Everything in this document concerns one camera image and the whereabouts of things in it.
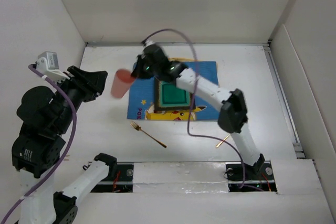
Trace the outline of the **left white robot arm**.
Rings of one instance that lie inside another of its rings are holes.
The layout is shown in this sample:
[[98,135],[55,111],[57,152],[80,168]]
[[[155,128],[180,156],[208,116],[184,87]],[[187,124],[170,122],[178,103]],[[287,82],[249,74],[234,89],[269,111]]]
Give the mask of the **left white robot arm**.
[[71,66],[53,81],[52,72],[39,71],[35,64],[29,69],[49,86],[28,90],[17,109],[23,124],[12,146],[12,164],[20,177],[19,223],[72,223],[92,189],[117,175],[117,159],[100,153],[72,184],[54,191],[55,171],[72,144],[62,135],[76,130],[77,110],[103,93],[108,74]]

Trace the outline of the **square green ceramic plate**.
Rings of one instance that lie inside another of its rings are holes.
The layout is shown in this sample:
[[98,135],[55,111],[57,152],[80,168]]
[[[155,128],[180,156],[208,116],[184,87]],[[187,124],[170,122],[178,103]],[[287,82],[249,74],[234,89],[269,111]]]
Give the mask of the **square green ceramic plate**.
[[191,93],[154,78],[155,111],[188,110],[190,107],[196,107],[195,101],[192,103]]

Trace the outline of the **blue and yellow cloth placemat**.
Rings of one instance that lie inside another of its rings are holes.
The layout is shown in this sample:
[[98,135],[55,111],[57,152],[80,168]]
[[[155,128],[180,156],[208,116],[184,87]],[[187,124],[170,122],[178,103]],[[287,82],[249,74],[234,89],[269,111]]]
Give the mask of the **blue and yellow cloth placemat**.
[[131,120],[155,121],[215,121],[218,112],[207,102],[196,97],[196,107],[188,110],[155,111],[154,110],[154,78],[136,80],[129,91],[129,104],[127,118]]

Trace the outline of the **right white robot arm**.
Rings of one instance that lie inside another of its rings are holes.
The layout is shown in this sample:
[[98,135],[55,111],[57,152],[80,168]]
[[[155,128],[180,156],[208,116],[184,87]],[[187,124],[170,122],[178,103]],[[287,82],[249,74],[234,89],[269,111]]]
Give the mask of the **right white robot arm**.
[[243,160],[244,175],[254,179],[261,174],[265,158],[251,136],[247,105],[240,89],[229,91],[219,87],[186,64],[171,61],[162,47],[148,41],[143,44],[143,51],[138,55],[131,76],[142,80],[156,77],[209,103],[219,112],[218,126],[231,134],[238,148]]

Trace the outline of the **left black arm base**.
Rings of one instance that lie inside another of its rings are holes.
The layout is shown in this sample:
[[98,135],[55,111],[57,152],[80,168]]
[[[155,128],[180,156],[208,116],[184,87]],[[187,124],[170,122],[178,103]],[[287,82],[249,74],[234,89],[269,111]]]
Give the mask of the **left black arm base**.
[[107,177],[99,182],[92,193],[132,193],[133,192],[133,163],[118,163],[114,178]]

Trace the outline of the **gold fork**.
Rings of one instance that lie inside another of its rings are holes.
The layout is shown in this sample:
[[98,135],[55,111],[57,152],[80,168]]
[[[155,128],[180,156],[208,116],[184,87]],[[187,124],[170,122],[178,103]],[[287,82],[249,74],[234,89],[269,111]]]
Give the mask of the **gold fork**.
[[150,135],[149,133],[147,133],[146,131],[144,131],[140,125],[138,125],[137,123],[135,123],[134,121],[130,122],[130,125],[137,131],[140,131],[142,133],[144,133],[146,136],[148,136],[149,138],[151,138],[152,140],[154,140],[155,142],[157,142],[158,144],[160,144],[163,148],[167,148],[167,146],[165,144],[163,144],[162,142],[160,142],[159,140],[157,140],[156,138],[154,138],[152,135]]

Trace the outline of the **pink plastic cup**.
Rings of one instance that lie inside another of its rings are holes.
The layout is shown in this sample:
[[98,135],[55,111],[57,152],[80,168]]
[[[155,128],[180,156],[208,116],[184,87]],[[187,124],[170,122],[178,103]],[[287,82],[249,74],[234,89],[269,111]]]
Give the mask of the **pink plastic cup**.
[[134,81],[135,77],[131,76],[130,70],[117,70],[111,87],[111,95],[116,99],[121,99],[130,89]]

